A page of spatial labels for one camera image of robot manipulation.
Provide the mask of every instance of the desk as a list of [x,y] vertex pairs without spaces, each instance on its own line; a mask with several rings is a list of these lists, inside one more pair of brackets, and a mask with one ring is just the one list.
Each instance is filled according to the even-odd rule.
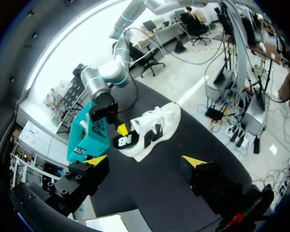
[[218,41],[223,41],[230,44],[235,44],[233,37],[230,35],[224,35],[222,37],[222,34],[219,34],[219,35],[214,36],[212,40],[218,40]]
[[150,40],[152,38],[153,40],[155,40],[159,44],[159,46],[162,48],[164,54],[166,55],[166,51],[163,49],[163,44],[169,42],[171,39],[173,39],[175,37],[179,38],[179,35],[182,34],[182,32],[186,33],[190,37],[188,32],[182,26],[182,23],[176,22],[176,23],[173,23],[172,25],[169,25],[169,26],[167,26],[163,29],[160,29],[154,33],[150,33],[149,38],[146,37],[145,39],[134,43],[133,46],[138,46],[140,49],[143,49],[152,43]]
[[[120,119],[129,125],[155,106],[162,107],[169,99],[136,81],[139,96],[136,104]],[[112,96],[119,110],[127,109],[134,101],[135,86],[130,82],[124,89],[113,88]],[[116,135],[113,125],[110,137]],[[196,197],[180,171],[182,155],[204,161],[216,161],[228,178],[251,186],[251,178],[239,160],[211,132],[186,111],[173,137],[157,144],[141,162],[122,155],[111,147],[106,151],[110,172],[96,194],[91,197],[97,217],[138,208],[153,232],[192,232],[215,221],[215,215],[202,197]],[[208,227],[214,231],[219,220]]]
[[271,59],[271,53],[275,55],[275,59],[273,60],[275,63],[280,65],[280,54],[277,53],[277,49],[274,45],[270,43],[264,43],[265,49],[266,49],[266,55],[264,55],[263,51],[259,48],[259,45],[249,45],[249,49],[251,51],[254,51],[256,53],[259,53],[261,55],[264,55],[265,57]]
[[[212,38],[213,40],[219,40],[219,41],[223,41],[223,42],[227,42],[230,44],[234,44],[235,41],[233,39],[232,36],[224,36],[224,38],[222,38],[222,34],[216,35],[215,37]],[[264,53],[262,52],[262,50],[259,48],[259,45],[248,45],[249,49],[251,51],[254,51],[256,53],[259,53],[261,55],[264,55]],[[275,55],[275,59],[273,60],[275,63],[280,65],[280,54],[277,53],[277,49],[274,45],[270,44],[270,43],[264,43],[265,49],[266,49],[266,55],[264,55],[265,57],[271,59],[271,53],[273,53]]]

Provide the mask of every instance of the white floor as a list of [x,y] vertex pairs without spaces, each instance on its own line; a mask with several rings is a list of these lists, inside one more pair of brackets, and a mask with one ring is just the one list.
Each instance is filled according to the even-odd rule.
[[[215,36],[220,33],[220,31],[222,31],[222,29],[218,27],[216,30],[212,31],[209,37]],[[219,45],[220,41],[215,40],[207,43],[207,45],[204,45],[203,42],[197,42],[195,46],[192,46],[192,43],[188,41],[184,44],[187,48],[186,52],[182,54],[175,54],[173,52],[172,54],[189,62],[202,63],[213,56]],[[167,49],[173,51],[174,46],[172,46],[173,45],[168,46]],[[253,55],[250,50],[248,50],[248,54],[252,65],[260,64],[261,58],[259,56]],[[224,55],[222,54],[211,64],[206,76],[210,77],[221,69],[224,63],[223,58]],[[144,78],[138,76],[136,79],[170,100],[178,102],[184,110],[192,116],[195,116],[198,105],[203,102],[206,97],[204,89],[204,72],[209,62],[203,65],[188,64],[176,59],[170,54],[160,59],[160,62],[164,62],[166,67],[154,67],[156,76],[153,76],[151,70],[148,70],[145,72]],[[266,67],[267,69],[269,68],[268,60],[266,61]],[[247,63],[247,71],[254,82],[256,79],[251,71],[249,62]],[[137,71],[132,72],[132,75],[136,76],[137,74],[135,73],[137,73]],[[267,92],[277,92],[287,73],[287,68],[274,63],[274,72],[272,73],[273,75]],[[275,103],[273,101],[270,103],[267,129],[261,137],[261,152],[259,154],[253,153],[252,143],[250,143],[249,146],[247,145],[245,151],[242,152],[241,155],[235,154],[250,173],[254,184],[260,189],[263,189],[262,181],[265,181],[266,184],[273,185],[274,180],[272,176],[266,179],[268,174],[274,176],[275,189],[277,189],[279,182],[284,178],[284,173],[279,173],[279,170],[289,166],[290,117],[284,118],[282,115],[282,113],[286,112],[286,109],[288,109],[288,103]]]

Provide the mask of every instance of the new balance logo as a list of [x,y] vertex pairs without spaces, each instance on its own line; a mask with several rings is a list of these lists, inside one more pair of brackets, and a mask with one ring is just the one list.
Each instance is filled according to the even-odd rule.
[[127,144],[130,144],[132,141],[132,134],[129,134],[128,136],[121,137],[118,139],[118,146],[124,146]]

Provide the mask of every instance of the power strip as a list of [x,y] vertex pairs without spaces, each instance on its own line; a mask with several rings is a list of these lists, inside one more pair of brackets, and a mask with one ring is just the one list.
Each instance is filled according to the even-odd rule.
[[[233,135],[234,135],[234,133],[235,133],[235,132],[232,131],[233,128],[234,128],[234,126],[233,126],[233,125],[230,125],[230,126],[226,129],[226,134],[227,134],[227,136],[229,136],[230,138],[232,138]],[[239,140],[240,140],[240,137],[237,136],[237,137],[235,138],[234,143],[237,144],[237,142],[238,142]],[[242,146],[242,147],[246,147],[247,144],[248,144],[248,139],[247,139],[246,137],[244,137],[244,140],[243,140],[241,146]]]

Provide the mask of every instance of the shoe lace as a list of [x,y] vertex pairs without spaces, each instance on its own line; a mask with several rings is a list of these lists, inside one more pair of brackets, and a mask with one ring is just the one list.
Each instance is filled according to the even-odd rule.
[[161,126],[163,128],[164,126],[164,122],[170,121],[173,118],[173,113],[171,111],[167,111],[165,113],[162,113],[160,107],[156,106],[154,110],[149,110],[146,111],[142,114],[142,116],[151,116],[152,119],[161,119]]
[[145,113],[142,114],[142,116],[148,116],[148,115],[151,115],[157,119],[160,118],[160,119],[162,119],[162,121],[164,121],[164,120],[170,121],[173,118],[173,114],[171,111],[167,111],[167,112],[162,113],[160,107],[158,107],[158,106],[156,106],[154,110],[149,110],[149,111],[146,111]]

